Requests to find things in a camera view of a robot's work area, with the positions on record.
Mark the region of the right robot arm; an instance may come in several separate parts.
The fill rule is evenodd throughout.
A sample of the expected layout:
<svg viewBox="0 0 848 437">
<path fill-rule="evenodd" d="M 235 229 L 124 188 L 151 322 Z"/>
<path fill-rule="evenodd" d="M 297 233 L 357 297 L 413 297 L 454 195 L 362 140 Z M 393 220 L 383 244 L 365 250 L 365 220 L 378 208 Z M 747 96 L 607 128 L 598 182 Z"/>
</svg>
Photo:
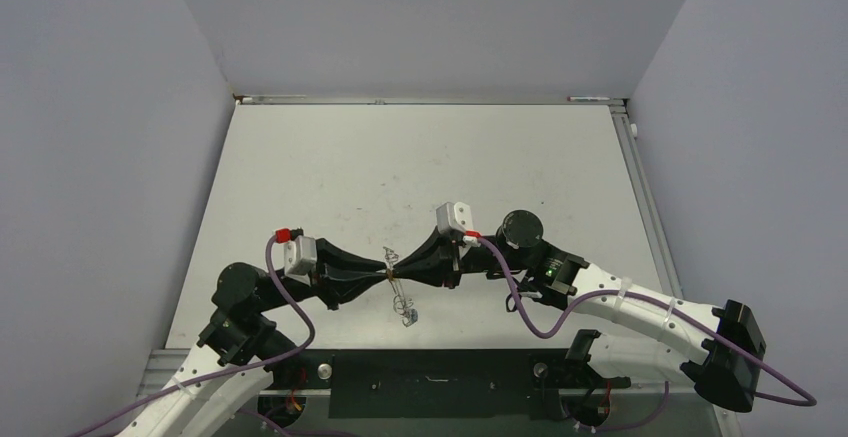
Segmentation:
<svg viewBox="0 0 848 437">
<path fill-rule="evenodd" d="M 597 335 L 568 353 L 566 374 L 579 385 L 600 376 L 690 383 L 716 406 L 752 411 L 766 344 L 748 306 L 735 300 L 700 304 L 652 291 L 554 246 L 543 233 L 534 213 L 514 210 L 484 236 L 473 229 L 467 204 L 448 202 L 437 210 L 433 233 L 412 254 L 385 252 L 387 272 L 446 288 L 467 274 L 503 278 L 512 311 L 543 339 L 554 337 L 573 314 L 638 333 L 636 340 Z"/>
</svg>

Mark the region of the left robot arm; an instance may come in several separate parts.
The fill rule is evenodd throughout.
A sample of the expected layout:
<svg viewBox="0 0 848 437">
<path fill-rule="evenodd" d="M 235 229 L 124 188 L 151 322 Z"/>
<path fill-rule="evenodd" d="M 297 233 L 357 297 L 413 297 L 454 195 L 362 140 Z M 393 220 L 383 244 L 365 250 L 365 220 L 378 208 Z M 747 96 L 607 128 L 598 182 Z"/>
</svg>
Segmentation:
<svg viewBox="0 0 848 437">
<path fill-rule="evenodd" d="M 208 324 L 161 390 L 134 404 L 123 436 L 210 436 L 268 385 L 296 378 L 297 358 L 316 340 L 302 301 L 319 298 L 336 310 L 343 300 L 392 277 L 398 256 L 371 260 L 300 230 L 280 229 L 267 241 L 262 268 L 227 266 Z"/>
</svg>

